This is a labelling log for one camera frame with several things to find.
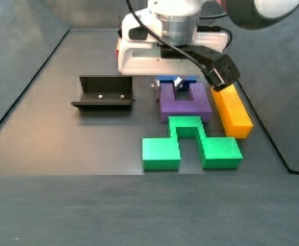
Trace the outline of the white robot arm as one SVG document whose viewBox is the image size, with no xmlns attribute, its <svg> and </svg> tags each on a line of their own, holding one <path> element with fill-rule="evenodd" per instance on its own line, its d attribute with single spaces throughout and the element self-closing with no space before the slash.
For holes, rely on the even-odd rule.
<svg viewBox="0 0 299 246">
<path fill-rule="evenodd" d="M 263 29 L 281 21 L 299 0 L 148 0 L 122 18 L 116 46 L 117 71 L 124 75 L 203 75 L 215 91 L 231 86 L 240 72 L 223 53 L 228 38 L 199 27 L 201 7 L 217 3 L 232 23 Z"/>
</svg>

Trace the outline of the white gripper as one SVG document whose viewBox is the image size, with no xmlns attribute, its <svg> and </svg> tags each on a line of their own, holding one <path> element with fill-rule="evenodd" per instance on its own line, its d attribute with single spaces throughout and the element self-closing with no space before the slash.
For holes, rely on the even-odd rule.
<svg viewBox="0 0 299 246">
<path fill-rule="evenodd" d="M 177 48 L 205 46 L 221 53 L 227 44 L 227 34 L 197 31 L 200 8 L 145 8 L 134 11 L 142 24 L 154 34 Z M 129 13 L 121 20 L 117 40 L 117 70 L 122 75 L 199 75 L 195 64 L 177 54 L 164 58 L 160 42 L 141 28 Z M 173 80 L 176 91 L 185 91 L 181 77 Z M 149 84 L 153 98 L 160 97 L 160 83 Z"/>
</svg>

